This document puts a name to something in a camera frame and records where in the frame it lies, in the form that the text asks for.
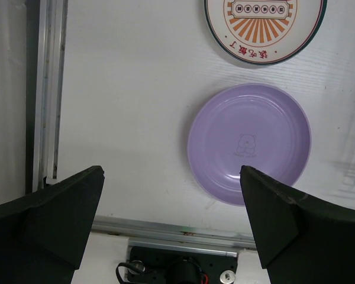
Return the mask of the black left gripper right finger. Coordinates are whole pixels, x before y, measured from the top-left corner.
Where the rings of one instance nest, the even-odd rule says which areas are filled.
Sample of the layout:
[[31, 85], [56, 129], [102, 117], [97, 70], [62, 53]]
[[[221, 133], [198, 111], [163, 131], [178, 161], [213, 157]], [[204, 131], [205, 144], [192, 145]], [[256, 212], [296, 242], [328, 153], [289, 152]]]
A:
[[240, 186], [271, 283], [355, 283], [355, 210], [242, 166]]

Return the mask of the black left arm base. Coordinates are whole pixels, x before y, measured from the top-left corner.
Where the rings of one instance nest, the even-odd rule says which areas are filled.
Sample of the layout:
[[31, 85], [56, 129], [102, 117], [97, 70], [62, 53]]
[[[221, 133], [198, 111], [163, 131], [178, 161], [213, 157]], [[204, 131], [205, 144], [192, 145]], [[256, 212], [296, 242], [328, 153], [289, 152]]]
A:
[[234, 256], [133, 247], [115, 275], [119, 283], [234, 283], [237, 266]]

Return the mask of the orange sunburst white plate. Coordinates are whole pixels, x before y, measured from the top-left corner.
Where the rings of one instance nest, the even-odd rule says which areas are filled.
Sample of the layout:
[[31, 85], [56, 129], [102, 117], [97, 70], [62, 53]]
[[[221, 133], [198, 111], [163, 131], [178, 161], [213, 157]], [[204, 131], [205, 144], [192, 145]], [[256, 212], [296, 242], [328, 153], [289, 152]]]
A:
[[255, 66], [279, 64], [300, 53], [318, 32], [326, 8], [326, 0], [204, 1], [216, 43]]

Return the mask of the lavender purple plate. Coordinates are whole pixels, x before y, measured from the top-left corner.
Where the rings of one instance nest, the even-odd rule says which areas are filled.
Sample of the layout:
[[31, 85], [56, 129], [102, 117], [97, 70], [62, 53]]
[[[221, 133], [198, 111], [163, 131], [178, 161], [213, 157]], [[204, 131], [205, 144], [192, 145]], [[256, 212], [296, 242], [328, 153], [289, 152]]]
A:
[[195, 117], [187, 142], [191, 172], [211, 197], [244, 205], [240, 171], [251, 166], [289, 186], [311, 151], [311, 127], [300, 104], [267, 84], [247, 83], [211, 98]]

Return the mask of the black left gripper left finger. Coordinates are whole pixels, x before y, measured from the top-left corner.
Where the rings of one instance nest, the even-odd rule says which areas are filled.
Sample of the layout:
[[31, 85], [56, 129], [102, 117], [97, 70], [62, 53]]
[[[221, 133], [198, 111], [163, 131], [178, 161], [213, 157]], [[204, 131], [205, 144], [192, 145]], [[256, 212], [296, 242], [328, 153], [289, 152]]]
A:
[[70, 283], [80, 268], [104, 186], [91, 166], [0, 205], [0, 283]]

